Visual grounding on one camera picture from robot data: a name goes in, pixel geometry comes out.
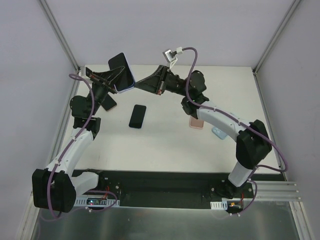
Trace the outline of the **blue phone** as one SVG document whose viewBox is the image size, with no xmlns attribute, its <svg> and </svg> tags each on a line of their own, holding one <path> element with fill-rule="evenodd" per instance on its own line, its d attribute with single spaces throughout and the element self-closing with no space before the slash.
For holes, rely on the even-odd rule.
<svg viewBox="0 0 320 240">
<path fill-rule="evenodd" d="M 134 129 L 141 129 L 144 122 L 146 110 L 147 107 L 145 105 L 136 104 L 133 107 L 128 126 Z"/>
</svg>

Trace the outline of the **right aluminium frame post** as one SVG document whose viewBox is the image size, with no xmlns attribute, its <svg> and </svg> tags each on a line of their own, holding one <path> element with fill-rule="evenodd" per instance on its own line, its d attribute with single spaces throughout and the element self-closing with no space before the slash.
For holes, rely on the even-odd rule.
<svg viewBox="0 0 320 240">
<path fill-rule="evenodd" d="M 277 26 L 275 32 L 273 33 L 271 39 L 269 40 L 268 44 L 266 45 L 262 55 L 260 56 L 257 64 L 252 69 L 253 75 L 256 76 L 259 70 L 262 68 L 264 62 L 266 61 L 267 57 L 273 50 L 274 46 L 276 45 L 277 41 L 280 39 L 282 33 L 286 29 L 287 25 L 289 24 L 291 18 L 297 11 L 300 4 L 303 2 L 303 0 L 293 0 L 288 8 L 288 10 L 285 12 L 283 18 L 281 19 L 279 25 Z"/>
</svg>

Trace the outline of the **left aluminium frame post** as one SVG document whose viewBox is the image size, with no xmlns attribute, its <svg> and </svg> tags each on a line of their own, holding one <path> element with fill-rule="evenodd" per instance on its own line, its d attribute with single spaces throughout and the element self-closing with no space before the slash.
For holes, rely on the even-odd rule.
<svg viewBox="0 0 320 240">
<path fill-rule="evenodd" d="M 69 62 L 71 63 L 72 67 L 74 68 L 76 73 L 79 73 L 81 67 L 78 64 L 78 61 L 75 58 L 75 55 L 72 52 L 70 45 L 68 44 L 67 39 L 65 38 L 64 33 L 62 32 L 58 21 L 56 20 L 53 11 L 51 10 L 48 2 L 46 0 L 37 0 L 37 3 L 41 7 L 47 21 L 49 22 L 53 33 L 55 34 L 62 50 L 64 51 L 65 55 L 67 56 Z"/>
</svg>

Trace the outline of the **aluminium frame post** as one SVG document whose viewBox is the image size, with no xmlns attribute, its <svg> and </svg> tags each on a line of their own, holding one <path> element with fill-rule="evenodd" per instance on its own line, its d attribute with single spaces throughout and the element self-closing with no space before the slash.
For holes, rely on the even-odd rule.
<svg viewBox="0 0 320 240">
<path fill-rule="evenodd" d="M 266 61 L 267 57 L 273 50 L 274 46 L 276 45 L 277 41 L 280 39 L 282 33 L 286 29 L 287 25 L 289 24 L 291 18 L 297 11 L 300 4 L 303 2 L 303 0 L 293 0 L 288 8 L 288 10 L 285 12 L 283 18 L 281 19 L 279 25 L 277 26 L 275 32 L 273 33 L 271 39 L 269 40 L 268 44 L 266 45 L 262 55 L 260 56 L 257 64 L 252 69 L 253 75 L 256 76 L 259 70 L 262 68 L 264 62 Z"/>
<path fill-rule="evenodd" d="M 51 10 L 48 2 L 46 0 L 37 0 L 37 3 L 41 7 L 47 21 L 49 22 L 53 33 L 55 34 L 62 50 L 64 51 L 65 55 L 67 56 L 69 62 L 71 63 L 72 67 L 74 68 L 76 73 L 79 73 L 81 67 L 78 64 L 78 61 L 75 58 L 75 55 L 72 52 L 70 45 L 68 44 L 67 39 L 65 38 L 64 33 L 62 32 L 58 21 L 56 20 L 53 11 Z"/>
</svg>

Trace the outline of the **light blue phone case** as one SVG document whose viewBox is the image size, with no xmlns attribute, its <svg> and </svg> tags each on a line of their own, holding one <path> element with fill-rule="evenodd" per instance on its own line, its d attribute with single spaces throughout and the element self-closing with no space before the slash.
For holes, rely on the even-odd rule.
<svg viewBox="0 0 320 240">
<path fill-rule="evenodd" d="M 224 140 L 225 138 L 228 137 L 228 135 L 223 132 L 222 130 L 220 130 L 219 128 L 217 127 L 213 127 L 211 129 L 212 133 L 215 134 L 220 140 Z"/>
</svg>

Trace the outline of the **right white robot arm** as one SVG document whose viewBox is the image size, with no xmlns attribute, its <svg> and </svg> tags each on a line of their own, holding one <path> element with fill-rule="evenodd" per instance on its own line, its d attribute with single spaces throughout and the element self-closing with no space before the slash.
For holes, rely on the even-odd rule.
<svg viewBox="0 0 320 240">
<path fill-rule="evenodd" d="M 174 74 L 167 66 L 159 65 L 151 75 L 135 83 L 135 88 L 161 96 L 168 91 L 183 96 L 184 112 L 218 128 L 236 144 L 237 163 L 228 175 L 223 187 L 230 197 L 237 197 L 254 168 L 272 150 L 268 132 L 260 120 L 245 121 L 225 112 L 204 95 L 207 89 L 205 76 L 193 70 L 186 79 Z"/>
</svg>

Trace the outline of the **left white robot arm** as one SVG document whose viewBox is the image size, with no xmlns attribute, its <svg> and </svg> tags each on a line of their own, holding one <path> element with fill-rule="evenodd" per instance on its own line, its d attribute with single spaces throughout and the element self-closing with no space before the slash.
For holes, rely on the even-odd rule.
<svg viewBox="0 0 320 240">
<path fill-rule="evenodd" d="M 33 204 L 51 213 L 68 213 L 76 198 L 87 191 L 99 195 L 105 191 L 106 183 L 92 171 L 73 177 L 73 172 L 86 148 L 95 140 L 100 131 L 101 118 L 94 115 L 109 93 L 116 94 L 116 83 L 124 75 L 126 68 L 118 66 L 105 72 L 94 72 L 89 68 L 85 74 L 92 83 L 78 74 L 69 77 L 82 81 L 88 87 L 87 96 L 75 95 L 69 102 L 73 127 L 67 145 L 44 169 L 36 169 L 32 174 Z"/>
</svg>

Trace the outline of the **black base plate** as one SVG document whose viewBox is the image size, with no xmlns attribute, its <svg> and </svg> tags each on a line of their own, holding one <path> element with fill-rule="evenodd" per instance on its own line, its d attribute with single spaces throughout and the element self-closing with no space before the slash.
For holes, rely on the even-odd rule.
<svg viewBox="0 0 320 240">
<path fill-rule="evenodd" d="M 254 196 L 251 183 L 230 187 L 227 173 L 92 170 L 98 184 L 88 194 L 113 194 L 122 207 L 209 209 L 211 202 Z"/>
</svg>

